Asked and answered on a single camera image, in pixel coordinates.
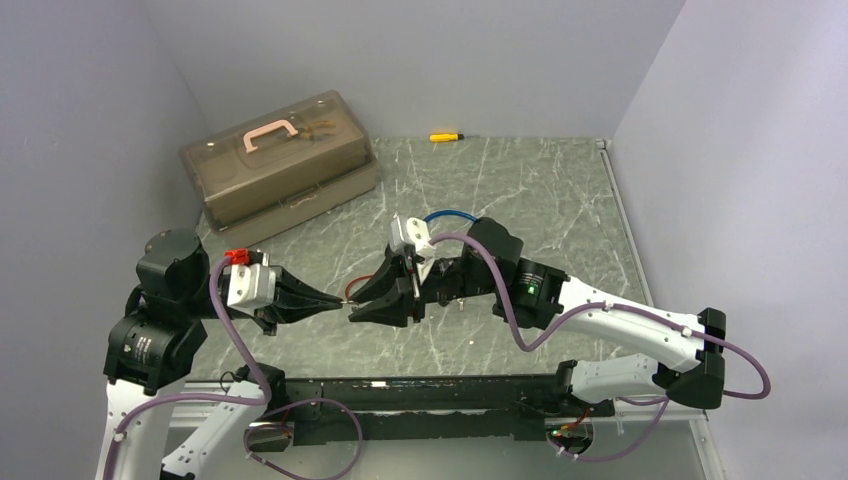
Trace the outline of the red cable lock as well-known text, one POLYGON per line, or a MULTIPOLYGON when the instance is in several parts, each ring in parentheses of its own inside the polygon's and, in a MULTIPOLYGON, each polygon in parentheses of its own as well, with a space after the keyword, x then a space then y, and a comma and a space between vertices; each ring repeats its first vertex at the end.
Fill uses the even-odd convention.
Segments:
POLYGON ((344 290, 345 299, 358 305, 373 301, 376 298, 373 277, 373 274, 367 274, 351 280, 344 290))

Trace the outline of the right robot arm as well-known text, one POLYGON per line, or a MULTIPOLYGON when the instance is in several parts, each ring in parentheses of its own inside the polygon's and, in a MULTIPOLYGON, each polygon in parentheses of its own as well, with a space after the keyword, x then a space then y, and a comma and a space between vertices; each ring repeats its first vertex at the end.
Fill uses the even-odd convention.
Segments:
POLYGON ((614 398, 650 394, 701 410, 721 405, 726 327, 721 311, 673 313, 592 287, 525 258, 522 241, 488 217, 474 220, 457 240, 460 254, 440 258, 425 220, 394 219, 383 263, 352 295, 350 320, 403 328, 421 321, 430 304, 490 295, 493 314, 525 352, 560 329, 629 350, 628 356, 611 360, 561 363, 550 392, 553 406, 564 415, 614 398))

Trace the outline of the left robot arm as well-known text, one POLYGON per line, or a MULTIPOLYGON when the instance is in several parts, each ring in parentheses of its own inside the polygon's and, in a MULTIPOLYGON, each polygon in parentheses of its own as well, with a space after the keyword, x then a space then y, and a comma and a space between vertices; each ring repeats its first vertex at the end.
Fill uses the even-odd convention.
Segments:
POLYGON ((281 324, 340 309, 273 265, 266 253, 227 251, 211 264, 185 229, 153 236, 138 261, 138 285, 111 329, 104 365, 107 423, 100 479, 198 479, 258 419, 272 420, 290 398, 283 371, 259 363, 234 327, 248 318, 267 335, 281 324), (217 318, 243 359, 224 393, 185 389, 196 353, 217 318))

